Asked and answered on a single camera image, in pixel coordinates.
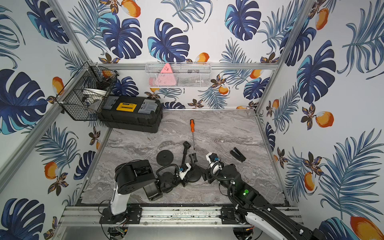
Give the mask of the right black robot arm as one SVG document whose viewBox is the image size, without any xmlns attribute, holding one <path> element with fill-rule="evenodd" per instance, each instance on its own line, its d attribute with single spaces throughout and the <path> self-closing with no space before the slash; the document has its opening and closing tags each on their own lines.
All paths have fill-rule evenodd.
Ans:
<svg viewBox="0 0 384 240">
<path fill-rule="evenodd" d="M 236 166 L 214 163 L 203 170 L 203 178 L 218 181 L 227 189 L 227 196 L 234 205 L 235 219 L 252 225 L 274 240 L 324 240 L 319 229 L 310 230 L 295 222 L 270 204 L 257 190 L 242 180 Z"/>
</svg>

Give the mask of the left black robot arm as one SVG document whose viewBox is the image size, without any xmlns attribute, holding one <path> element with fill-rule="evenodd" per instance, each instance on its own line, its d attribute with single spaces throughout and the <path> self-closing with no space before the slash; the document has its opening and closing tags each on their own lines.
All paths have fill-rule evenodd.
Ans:
<svg viewBox="0 0 384 240">
<path fill-rule="evenodd" d="M 148 199 L 154 201 L 161 198 L 163 193 L 171 192 L 179 184 L 185 185 L 192 165 L 185 163 L 179 167 L 176 164 L 170 164 L 158 171 L 170 166 L 176 168 L 175 172 L 173 174 L 166 172 L 162 175 L 153 171 L 149 160 L 133 160 L 117 166 L 114 195 L 109 207 L 112 216 L 126 212 L 130 195 L 137 190 L 144 189 Z"/>
</svg>

